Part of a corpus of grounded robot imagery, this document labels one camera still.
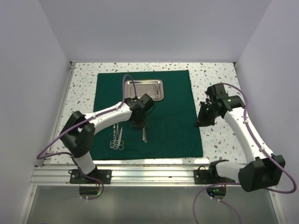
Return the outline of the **dark green surgical cloth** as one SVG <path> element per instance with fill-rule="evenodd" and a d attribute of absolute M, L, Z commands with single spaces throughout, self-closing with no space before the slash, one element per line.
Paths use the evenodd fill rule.
<path fill-rule="evenodd" d="M 146 118 L 147 142 L 142 131 L 121 122 L 124 149 L 110 148 L 113 127 L 98 132 L 93 139 L 91 156 L 94 160 L 137 160 L 159 158 L 202 157 L 203 147 L 197 119 L 190 75 L 187 70 L 132 72 L 140 79 L 160 79 L 164 86 L 164 98 L 155 102 L 155 108 Z"/>

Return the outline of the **steel hemostat clamp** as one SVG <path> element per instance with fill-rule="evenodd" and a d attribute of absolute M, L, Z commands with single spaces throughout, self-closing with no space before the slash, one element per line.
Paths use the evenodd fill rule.
<path fill-rule="evenodd" d="M 115 124 L 116 125 L 116 141 L 118 140 L 118 138 L 119 138 L 119 124 L 117 123 L 117 124 Z"/>

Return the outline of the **steel surgical scissors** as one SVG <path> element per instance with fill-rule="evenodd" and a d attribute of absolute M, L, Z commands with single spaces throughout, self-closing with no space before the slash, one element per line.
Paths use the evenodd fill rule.
<path fill-rule="evenodd" d="M 110 141 L 110 148 L 114 147 L 114 143 L 116 141 L 116 125 L 113 124 L 113 139 Z"/>

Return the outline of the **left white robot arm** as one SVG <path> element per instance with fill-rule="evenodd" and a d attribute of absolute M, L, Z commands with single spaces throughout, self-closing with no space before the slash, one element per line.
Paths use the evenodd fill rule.
<path fill-rule="evenodd" d="M 130 121 L 133 128 L 141 129 L 146 124 L 148 110 L 154 107 L 154 100 L 143 94 L 140 98 L 124 98 L 121 102 L 101 111 L 83 114 L 73 112 L 63 127 L 59 139 L 70 151 L 86 183 L 94 182 L 98 170 L 90 149 L 94 135 L 120 122 Z"/>

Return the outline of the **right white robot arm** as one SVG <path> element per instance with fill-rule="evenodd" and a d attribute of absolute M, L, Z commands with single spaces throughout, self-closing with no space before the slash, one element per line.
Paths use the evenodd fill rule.
<path fill-rule="evenodd" d="M 195 127 L 215 125 L 221 117 L 231 127 L 245 154 L 246 163 L 237 164 L 229 160 L 210 163 L 208 178 L 219 183 L 224 178 L 239 182 L 243 190 L 251 192 L 278 185 L 285 160 L 275 155 L 263 142 L 246 112 L 246 105 L 240 96 L 229 96 L 224 84 L 209 86 L 205 92 L 208 96 L 201 102 Z"/>

